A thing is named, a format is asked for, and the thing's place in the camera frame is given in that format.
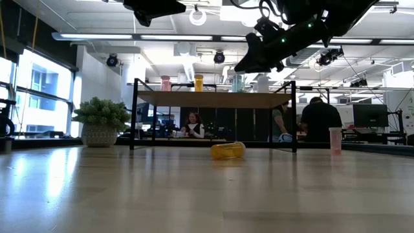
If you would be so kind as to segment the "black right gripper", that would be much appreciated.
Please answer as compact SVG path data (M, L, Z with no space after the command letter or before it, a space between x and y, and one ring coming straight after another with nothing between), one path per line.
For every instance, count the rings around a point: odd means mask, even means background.
M281 72L285 66L280 60L329 37L329 26L326 17L312 17L285 30L262 17L254 27L260 35L247 35L248 50L235 72L270 72L273 68Z

